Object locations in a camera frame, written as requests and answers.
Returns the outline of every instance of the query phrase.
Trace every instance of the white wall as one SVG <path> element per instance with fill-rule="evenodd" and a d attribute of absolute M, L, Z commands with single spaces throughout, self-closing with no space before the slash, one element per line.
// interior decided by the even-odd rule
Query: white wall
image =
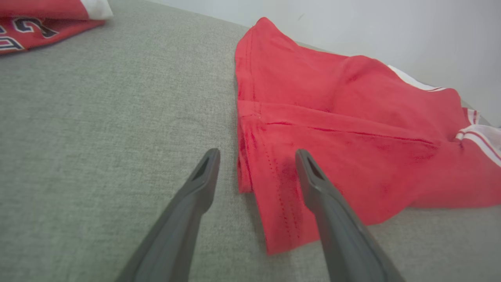
<path fill-rule="evenodd" d="M 268 17 L 295 41 L 373 57 L 421 82 L 453 87 L 501 125 L 501 1 L 150 1 L 247 27 Z"/>

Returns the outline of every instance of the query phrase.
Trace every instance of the gray fabric surface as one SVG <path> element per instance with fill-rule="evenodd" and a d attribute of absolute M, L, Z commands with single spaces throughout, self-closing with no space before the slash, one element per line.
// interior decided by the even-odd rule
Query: gray fabric surface
<path fill-rule="evenodd" d="M 0 281 L 112 281 L 203 153 L 221 150 L 190 281 L 327 281 L 315 242 L 266 256 L 237 191 L 234 50 L 247 28 L 111 1 L 105 26 L 0 57 Z M 371 226 L 408 281 L 500 281 L 501 209 Z"/>

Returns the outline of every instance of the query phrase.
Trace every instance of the red cloth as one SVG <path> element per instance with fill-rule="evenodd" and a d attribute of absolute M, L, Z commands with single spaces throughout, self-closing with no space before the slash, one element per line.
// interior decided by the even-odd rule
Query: red cloth
<path fill-rule="evenodd" d="M 367 225 L 407 206 L 501 203 L 501 166 L 472 138 L 456 138 L 481 125 L 471 125 L 454 89 L 425 91 L 377 60 L 300 47 L 266 18 L 240 40 L 235 60 L 239 190 L 256 196 L 268 254 L 319 239 L 297 149 Z"/>
<path fill-rule="evenodd" d="M 106 0 L 2 0 L 0 54 L 60 41 L 110 16 Z"/>

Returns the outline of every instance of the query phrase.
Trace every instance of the folded red garment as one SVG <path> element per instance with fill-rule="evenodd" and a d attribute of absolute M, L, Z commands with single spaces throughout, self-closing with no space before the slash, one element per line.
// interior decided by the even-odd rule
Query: folded red garment
<path fill-rule="evenodd" d="M 501 203 L 501 130 L 454 89 L 364 56 L 298 46 L 263 18 L 238 43 L 238 180 L 254 192 L 268 254 L 319 239 L 295 151 L 307 149 L 361 220 L 407 206 Z"/>
<path fill-rule="evenodd" d="M 3 0 L 0 54 L 51 44 L 104 24 L 107 0 Z"/>

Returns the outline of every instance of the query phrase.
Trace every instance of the red stripe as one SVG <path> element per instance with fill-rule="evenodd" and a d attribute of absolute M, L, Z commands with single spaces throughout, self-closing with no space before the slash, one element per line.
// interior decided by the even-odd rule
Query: red stripe
<path fill-rule="evenodd" d="M 480 134 L 476 132 L 467 132 L 466 134 L 473 134 L 482 139 L 482 141 L 487 145 L 487 147 L 489 147 L 489 149 L 494 153 L 494 155 L 501 161 L 501 157 L 497 154 L 494 148 L 490 146 L 489 142 L 485 141 L 485 139 Z"/>

